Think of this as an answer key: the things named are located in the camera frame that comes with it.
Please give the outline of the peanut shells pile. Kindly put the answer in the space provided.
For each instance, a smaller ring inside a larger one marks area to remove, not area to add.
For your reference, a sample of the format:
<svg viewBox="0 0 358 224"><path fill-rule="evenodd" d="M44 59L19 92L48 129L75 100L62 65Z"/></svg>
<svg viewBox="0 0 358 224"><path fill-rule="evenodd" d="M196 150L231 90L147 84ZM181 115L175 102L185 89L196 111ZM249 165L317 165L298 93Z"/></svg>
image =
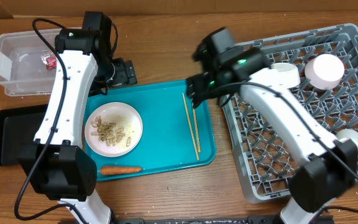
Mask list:
<svg viewBox="0 0 358 224"><path fill-rule="evenodd" d="M126 134L126 129L123 126L119 126L115 122L103 121L100 116L91 120L91 127L94 128L91 135L97 136L98 141L104 142L107 146L113 147L123 143L125 147L129 147L132 143L131 136Z"/></svg>

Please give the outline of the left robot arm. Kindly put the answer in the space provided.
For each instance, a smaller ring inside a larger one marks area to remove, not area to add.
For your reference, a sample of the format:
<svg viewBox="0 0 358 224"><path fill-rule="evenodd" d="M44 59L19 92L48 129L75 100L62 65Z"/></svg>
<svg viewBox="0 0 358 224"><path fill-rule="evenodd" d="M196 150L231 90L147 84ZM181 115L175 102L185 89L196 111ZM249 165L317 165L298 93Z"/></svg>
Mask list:
<svg viewBox="0 0 358 224"><path fill-rule="evenodd" d="M135 85L131 61L114 58L118 32L102 12L88 11L79 29L61 27L48 47L57 58L55 81L34 140L22 146L24 185L67 208L78 223L113 223L113 211L96 191L96 163L83 150L89 96Z"/></svg>

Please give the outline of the pink bowl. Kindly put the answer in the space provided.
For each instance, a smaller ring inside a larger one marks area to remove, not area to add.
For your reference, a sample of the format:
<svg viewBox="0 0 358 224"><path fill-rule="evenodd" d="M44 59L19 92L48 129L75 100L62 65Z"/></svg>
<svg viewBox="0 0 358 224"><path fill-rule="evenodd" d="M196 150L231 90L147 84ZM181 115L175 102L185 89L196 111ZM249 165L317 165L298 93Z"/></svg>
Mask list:
<svg viewBox="0 0 358 224"><path fill-rule="evenodd" d="M335 55L322 54L306 64L305 77L310 84L320 90L332 90L344 76L342 61Z"/></svg>

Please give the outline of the red snack wrapper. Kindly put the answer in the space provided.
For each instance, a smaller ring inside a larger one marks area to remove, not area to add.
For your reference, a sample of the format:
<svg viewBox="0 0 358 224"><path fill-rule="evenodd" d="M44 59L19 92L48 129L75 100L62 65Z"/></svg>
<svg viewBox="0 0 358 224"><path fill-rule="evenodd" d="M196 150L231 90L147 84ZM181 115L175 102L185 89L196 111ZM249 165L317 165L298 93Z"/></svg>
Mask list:
<svg viewBox="0 0 358 224"><path fill-rule="evenodd" d="M45 68L47 70L56 68L57 58L53 52L51 52L51 51L45 52L40 56L40 58L41 58L42 62L44 63Z"/></svg>

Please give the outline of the white paper cup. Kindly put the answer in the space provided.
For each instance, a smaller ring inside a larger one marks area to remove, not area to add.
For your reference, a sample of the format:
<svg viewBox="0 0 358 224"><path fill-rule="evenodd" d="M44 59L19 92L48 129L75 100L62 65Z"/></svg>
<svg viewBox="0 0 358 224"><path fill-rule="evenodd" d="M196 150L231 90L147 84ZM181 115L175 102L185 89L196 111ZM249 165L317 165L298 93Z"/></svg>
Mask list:
<svg viewBox="0 0 358 224"><path fill-rule="evenodd" d="M353 129L342 129L336 133L336 137L341 142L344 142L347 139L352 140L358 149L358 132L357 131L355 131Z"/></svg>

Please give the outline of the pink plate with food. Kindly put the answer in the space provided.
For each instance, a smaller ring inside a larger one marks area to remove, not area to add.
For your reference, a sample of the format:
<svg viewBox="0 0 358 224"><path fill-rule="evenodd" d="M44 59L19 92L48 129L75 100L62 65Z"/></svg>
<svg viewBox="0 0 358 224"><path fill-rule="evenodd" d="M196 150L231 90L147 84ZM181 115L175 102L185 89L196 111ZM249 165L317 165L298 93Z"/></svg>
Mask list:
<svg viewBox="0 0 358 224"><path fill-rule="evenodd" d="M117 146L107 146L104 142L98 141L97 136L92 136L91 132L94 128L91 127L91 120L100 116L103 121L111 122L113 116L127 116L132 120L132 127L135 133L131 136L132 143L129 147L125 147L125 144L120 143ZM85 140L91 150L95 153L105 157L119 157L132 151L139 143L143 132L143 123L140 114L130 105L120 102L106 103L97 109L95 109L85 124Z"/></svg>

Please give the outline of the orange carrot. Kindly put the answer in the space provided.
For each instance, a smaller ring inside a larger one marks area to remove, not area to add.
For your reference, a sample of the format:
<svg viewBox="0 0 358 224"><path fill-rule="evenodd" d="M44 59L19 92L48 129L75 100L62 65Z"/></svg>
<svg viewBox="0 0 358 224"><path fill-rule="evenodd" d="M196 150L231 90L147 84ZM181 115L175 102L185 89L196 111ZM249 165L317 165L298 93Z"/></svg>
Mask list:
<svg viewBox="0 0 358 224"><path fill-rule="evenodd" d="M100 168L99 173L101 175L121 175L121 174L132 174L142 171L141 167L125 167L125 166L104 166Z"/></svg>

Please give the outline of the rice pile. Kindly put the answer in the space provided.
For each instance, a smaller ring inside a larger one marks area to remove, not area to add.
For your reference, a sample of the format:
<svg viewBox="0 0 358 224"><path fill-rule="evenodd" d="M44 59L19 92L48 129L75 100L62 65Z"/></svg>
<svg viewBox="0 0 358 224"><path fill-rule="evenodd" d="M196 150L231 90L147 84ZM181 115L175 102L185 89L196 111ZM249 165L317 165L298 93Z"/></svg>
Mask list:
<svg viewBox="0 0 358 224"><path fill-rule="evenodd" d="M130 137L135 133L135 130L132 127L132 120L127 116L113 116L111 122L116 124L115 127L113 127L116 137Z"/></svg>

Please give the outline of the white bowl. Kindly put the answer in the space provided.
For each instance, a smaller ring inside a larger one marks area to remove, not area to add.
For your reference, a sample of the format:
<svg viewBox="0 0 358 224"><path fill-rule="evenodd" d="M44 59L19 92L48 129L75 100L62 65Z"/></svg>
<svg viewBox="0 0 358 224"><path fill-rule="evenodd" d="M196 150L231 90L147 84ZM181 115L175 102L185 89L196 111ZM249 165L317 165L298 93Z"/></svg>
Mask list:
<svg viewBox="0 0 358 224"><path fill-rule="evenodd" d="M278 80L285 88L294 88L300 84L300 75L296 65L292 63L273 63L272 68L278 72Z"/></svg>

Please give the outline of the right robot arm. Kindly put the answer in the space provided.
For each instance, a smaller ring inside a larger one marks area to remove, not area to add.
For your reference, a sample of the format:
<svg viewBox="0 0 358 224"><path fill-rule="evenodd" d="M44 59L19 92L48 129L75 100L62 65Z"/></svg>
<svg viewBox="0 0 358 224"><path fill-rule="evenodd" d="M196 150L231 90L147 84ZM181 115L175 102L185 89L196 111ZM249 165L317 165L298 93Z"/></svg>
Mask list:
<svg viewBox="0 0 358 224"><path fill-rule="evenodd" d="M339 140L322 127L286 88L284 75L272 68L257 47L244 50L222 27L197 46L193 60L202 72L186 79L193 106L238 93L273 127L298 164L288 188L291 199L280 212L282 223L313 223L328 205L353 187L357 144Z"/></svg>

